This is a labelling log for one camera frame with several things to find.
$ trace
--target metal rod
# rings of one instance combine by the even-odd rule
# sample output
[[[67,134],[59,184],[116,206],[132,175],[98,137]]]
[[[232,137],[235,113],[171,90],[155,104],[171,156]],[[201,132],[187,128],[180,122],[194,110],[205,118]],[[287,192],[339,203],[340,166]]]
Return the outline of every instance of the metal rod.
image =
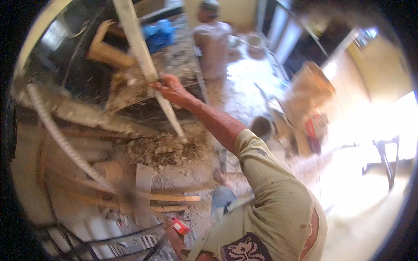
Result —
[[[142,31],[138,24],[138,18],[132,0],[113,0],[116,13],[119,17],[122,28],[125,32],[126,39],[129,42],[132,53],[134,54],[138,64],[148,82],[155,82],[158,80],[157,70],[151,59],[150,52],[147,48],[145,40],[142,37]],[[186,136],[174,114],[173,108],[169,101],[163,98],[160,92],[154,91],[155,98],[166,114],[168,121],[173,126],[178,137],[183,143],[187,143]]]

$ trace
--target worker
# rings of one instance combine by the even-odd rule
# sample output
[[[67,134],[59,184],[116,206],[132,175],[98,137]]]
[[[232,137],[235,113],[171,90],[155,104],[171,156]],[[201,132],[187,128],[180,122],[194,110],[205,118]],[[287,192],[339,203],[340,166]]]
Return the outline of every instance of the worker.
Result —
[[[231,26],[216,20],[219,3],[203,0],[197,18],[204,23],[193,28],[194,43],[201,52],[200,68],[205,80],[219,79],[226,75],[227,49]]]
[[[254,199],[236,205],[224,186],[212,196],[221,218],[187,248],[167,218],[164,230],[181,260],[321,260],[327,234],[324,211],[305,185],[279,164],[266,144],[244,124],[191,95],[173,75],[151,86],[193,113],[240,160]]]

